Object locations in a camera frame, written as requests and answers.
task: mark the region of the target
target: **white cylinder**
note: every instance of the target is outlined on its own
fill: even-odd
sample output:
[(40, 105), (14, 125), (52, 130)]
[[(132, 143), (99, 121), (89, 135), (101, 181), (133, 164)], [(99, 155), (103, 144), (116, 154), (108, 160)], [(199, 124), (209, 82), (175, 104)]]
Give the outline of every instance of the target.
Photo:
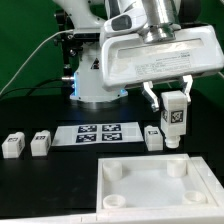
[(118, 181), (122, 178), (122, 164), (118, 161), (103, 163), (103, 176), (108, 181)]
[(103, 199), (105, 209), (117, 209), (126, 207), (126, 199), (121, 195), (109, 195)]
[(166, 137), (166, 146), (170, 149), (176, 149), (179, 147), (180, 136)]
[(206, 196), (200, 191), (187, 191), (183, 195), (182, 200), (184, 205), (198, 205), (198, 204), (205, 204), (207, 202)]
[(187, 174), (187, 162), (184, 159), (167, 161), (167, 174), (170, 177), (183, 177)]

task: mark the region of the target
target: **small white box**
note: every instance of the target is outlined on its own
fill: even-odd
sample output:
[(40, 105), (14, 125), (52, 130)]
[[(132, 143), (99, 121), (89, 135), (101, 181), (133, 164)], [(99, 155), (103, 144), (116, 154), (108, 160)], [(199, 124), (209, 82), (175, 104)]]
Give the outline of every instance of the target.
[(32, 156), (47, 156), (48, 150), (51, 146), (50, 132), (37, 132), (30, 145)]
[(25, 135), (22, 132), (10, 134), (2, 144), (5, 159), (18, 158), (25, 147)]
[(145, 142), (149, 151), (163, 150), (163, 136), (158, 127), (145, 127)]

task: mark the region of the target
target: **printed label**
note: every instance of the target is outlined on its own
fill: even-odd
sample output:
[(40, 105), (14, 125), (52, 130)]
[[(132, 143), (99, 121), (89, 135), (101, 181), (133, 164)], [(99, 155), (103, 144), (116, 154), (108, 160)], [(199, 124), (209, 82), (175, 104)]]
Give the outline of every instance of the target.
[(149, 76), (158, 73), (184, 71), (191, 68), (191, 54), (189, 52), (173, 53), (167, 57), (164, 54), (160, 58), (152, 57), (147, 64), (135, 67), (137, 76)]
[(121, 131), (121, 125), (120, 124), (103, 125), (102, 130), (103, 131)]
[(121, 133), (108, 133), (102, 135), (102, 141), (122, 141), (122, 134)]
[(18, 138), (9, 138), (8, 142), (16, 142), (18, 140)]
[(171, 123), (176, 124), (176, 123), (182, 123), (184, 119), (184, 111), (173, 111), (171, 112)]
[(76, 143), (95, 142), (95, 141), (96, 141), (96, 134), (78, 135), (76, 138)]
[(35, 140), (44, 140), (46, 138), (46, 136), (37, 136), (35, 138)]
[(78, 133), (96, 132), (96, 131), (97, 131), (96, 125), (86, 125), (86, 126), (79, 126)]
[(158, 135), (159, 133), (158, 133), (158, 131), (149, 131), (148, 132), (150, 135)]

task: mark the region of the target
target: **white block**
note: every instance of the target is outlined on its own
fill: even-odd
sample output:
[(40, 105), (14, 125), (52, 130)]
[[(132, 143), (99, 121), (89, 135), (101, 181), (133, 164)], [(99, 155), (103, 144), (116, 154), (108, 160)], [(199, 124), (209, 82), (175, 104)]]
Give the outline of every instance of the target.
[(18, 158), (25, 147), (25, 135), (22, 132), (10, 134), (2, 144), (5, 159)]
[(181, 91), (173, 91), (162, 93), (162, 99), (161, 130), (166, 136), (166, 146), (177, 148), (180, 136), (186, 134), (187, 96)]
[(47, 153), (51, 146), (50, 132), (37, 132), (30, 145), (32, 156), (47, 156)]
[(149, 151), (163, 150), (163, 136), (158, 127), (145, 127), (145, 142)]

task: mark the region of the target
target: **black sticker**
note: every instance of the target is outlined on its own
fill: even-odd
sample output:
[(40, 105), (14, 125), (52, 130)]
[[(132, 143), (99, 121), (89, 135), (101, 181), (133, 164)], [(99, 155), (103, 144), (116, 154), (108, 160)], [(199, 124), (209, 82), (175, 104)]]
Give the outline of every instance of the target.
[(163, 116), (163, 119), (167, 122), (167, 118), (168, 118), (168, 112), (167, 112), (167, 110), (164, 110), (162, 112), (162, 116)]
[(122, 134), (121, 133), (103, 134), (102, 141), (104, 142), (122, 141)]
[(172, 124), (182, 123), (183, 119), (184, 119), (184, 111), (183, 110), (171, 112), (171, 123)]
[(78, 133), (87, 133), (87, 132), (96, 132), (97, 126), (96, 125), (86, 125), (86, 126), (80, 126)]
[(95, 61), (93, 62), (93, 65), (92, 65), (91, 69), (99, 69), (99, 60), (98, 60), (98, 58), (96, 58)]
[(149, 131), (149, 134), (150, 135), (158, 135), (159, 133), (158, 133), (158, 131)]
[(35, 138), (35, 140), (44, 140), (46, 138), (46, 136), (37, 136)]
[(112, 125), (103, 125), (103, 131), (121, 131), (120, 124), (112, 124)]
[(96, 134), (77, 135), (76, 143), (95, 142)]
[(16, 142), (18, 140), (18, 138), (9, 138), (8, 142)]

